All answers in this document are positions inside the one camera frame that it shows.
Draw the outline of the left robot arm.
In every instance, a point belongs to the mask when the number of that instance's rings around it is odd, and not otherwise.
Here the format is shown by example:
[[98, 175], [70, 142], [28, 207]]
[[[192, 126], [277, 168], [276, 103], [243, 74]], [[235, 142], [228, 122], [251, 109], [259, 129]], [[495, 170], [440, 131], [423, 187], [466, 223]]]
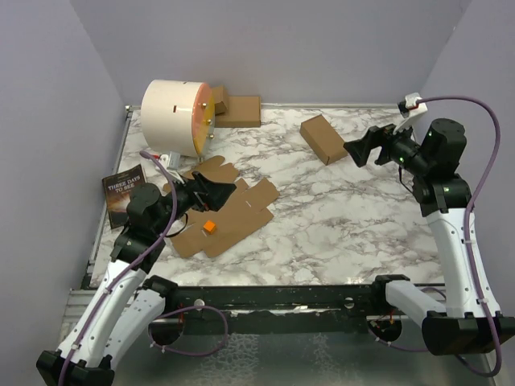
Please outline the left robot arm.
[[153, 183], [136, 186], [126, 207], [128, 221], [115, 240], [112, 260], [85, 312], [54, 351], [43, 351], [36, 367], [47, 385], [111, 385], [118, 364], [158, 316], [175, 313], [175, 284], [146, 275], [164, 249], [176, 219], [188, 210], [218, 211], [236, 190], [200, 172], [170, 182], [162, 195]]

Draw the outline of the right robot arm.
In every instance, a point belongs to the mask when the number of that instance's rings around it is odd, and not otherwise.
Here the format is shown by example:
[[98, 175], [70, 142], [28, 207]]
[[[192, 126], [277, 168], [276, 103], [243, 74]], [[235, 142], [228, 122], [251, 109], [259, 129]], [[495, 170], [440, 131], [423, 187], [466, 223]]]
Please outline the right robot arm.
[[438, 118], [420, 144], [410, 129], [394, 129], [394, 125], [373, 126], [344, 148], [358, 167], [379, 148], [378, 166], [395, 162], [400, 171], [412, 174], [410, 191], [435, 239], [447, 300], [435, 301], [404, 275], [379, 275], [369, 304], [378, 314], [397, 309], [416, 322], [433, 355], [489, 353], [496, 343], [513, 337], [514, 319], [501, 313], [488, 288], [474, 244], [474, 221], [464, 219], [472, 194], [456, 169], [467, 144], [465, 129], [457, 121]]

